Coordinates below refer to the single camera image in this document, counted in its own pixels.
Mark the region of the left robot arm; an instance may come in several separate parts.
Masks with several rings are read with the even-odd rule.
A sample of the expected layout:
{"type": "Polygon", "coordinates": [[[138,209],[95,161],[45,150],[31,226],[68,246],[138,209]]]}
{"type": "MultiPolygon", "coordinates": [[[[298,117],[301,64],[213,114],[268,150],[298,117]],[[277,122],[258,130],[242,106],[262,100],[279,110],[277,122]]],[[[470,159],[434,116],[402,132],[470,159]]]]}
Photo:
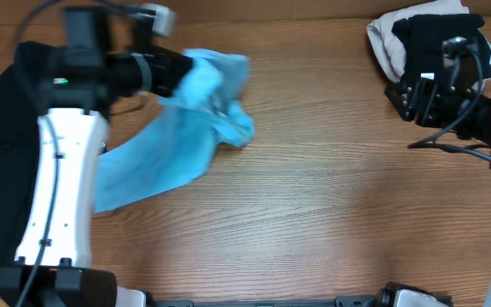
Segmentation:
{"type": "Polygon", "coordinates": [[[28,87],[38,113],[39,160],[32,209],[14,263],[0,268],[11,306],[136,306],[146,291],[120,287],[91,266],[90,221],[96,167],[112,104],[142,92],[171,96],[190,58],[153,44],[175,20],[165,6],[101,1],[64,12],[66,43],[28,87]]]}

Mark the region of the light blue t-shirt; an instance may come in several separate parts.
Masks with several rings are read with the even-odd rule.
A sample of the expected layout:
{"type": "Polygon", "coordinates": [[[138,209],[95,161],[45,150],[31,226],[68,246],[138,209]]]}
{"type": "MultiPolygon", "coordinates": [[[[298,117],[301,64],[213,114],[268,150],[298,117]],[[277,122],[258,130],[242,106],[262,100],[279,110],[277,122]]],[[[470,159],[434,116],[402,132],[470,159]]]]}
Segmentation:
{"type": "Polygon", "coordinates": [[[250,77],[245,55],[187,49],[194,66],[162,113],[129,141],[99,158],[94,208],[111,211],[186,185],[209,169],[220,144],[236,148],[255,136],[240,104],[250,77]]]}

